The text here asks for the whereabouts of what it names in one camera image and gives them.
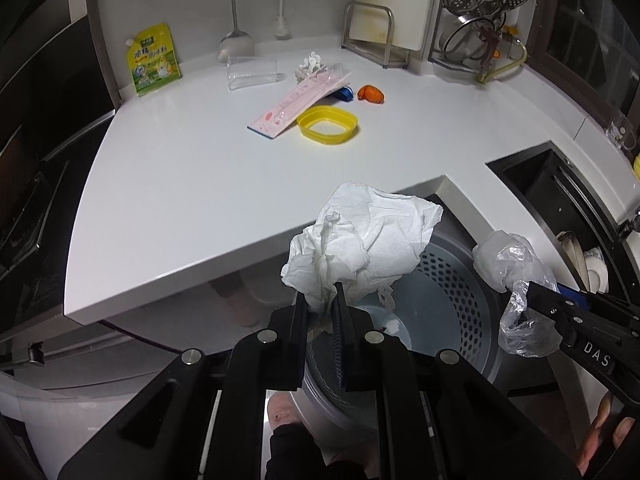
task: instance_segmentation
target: seasoning packet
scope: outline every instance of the seasoning packet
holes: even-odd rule
[[[147,94],[180,79],[169,27],[159,23],[127,42],[127,63],[138,95]]]

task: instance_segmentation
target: white wall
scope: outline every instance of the white wall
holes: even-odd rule
[[[237,0],[238,25],[256,43],[274,41],[271,29],[278,0]],[[342,11],[349,0],[285,0],[284,15],[293,38],[338,36]],[[127,38],[156,23],[169,25],[180,62],[218,51],[231,32],[230,0],[98,0],[111,65],[123,88],[131,83],[126,64]]]

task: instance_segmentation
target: blue object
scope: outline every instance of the blue object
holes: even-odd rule
[[[330,95],[330,97],[335,97],[338,101],[344,101],[345,103],[349,103],[353,101],[353,90],[348,86],[343,86],[339,90],[336,90],[334,93]]]
[[[568,300],[573,301],[579,308],[583,310],[589,309],[589,302],[580,292],[573,290],[562,283],[558,283],[558,292],[562,294]]]

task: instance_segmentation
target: metal spoon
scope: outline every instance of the metal spoon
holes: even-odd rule
[[[228,33],[218,47],[218,61],[226,63],[229,57],[253,56],[255,54],[254,38],[238,28],[236,0],[231,0],[231,12],[234,16],[234,30]]]

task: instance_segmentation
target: white countertop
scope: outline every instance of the white countertop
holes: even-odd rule
[[[292,88],[305,52],[278,56],[287,76],[276,84],[231,92],[218,65],[122,105],[79,205],[67,316],[91,323],[281,253],[348,180],[396,192],[446,176],[491,228],[526,236],[571,285],[542,229],[485,166],[546,140],[587,176],[613,216],[624,213],[573,140],[507,85],[384,70],[339,49],[319,53],[351,70],[355,91],[373,84],[386,97],[383,105],[336,104],[359,119],[359,133],[342,145],[313,142],[297,126],[275,140],[246,128]]]

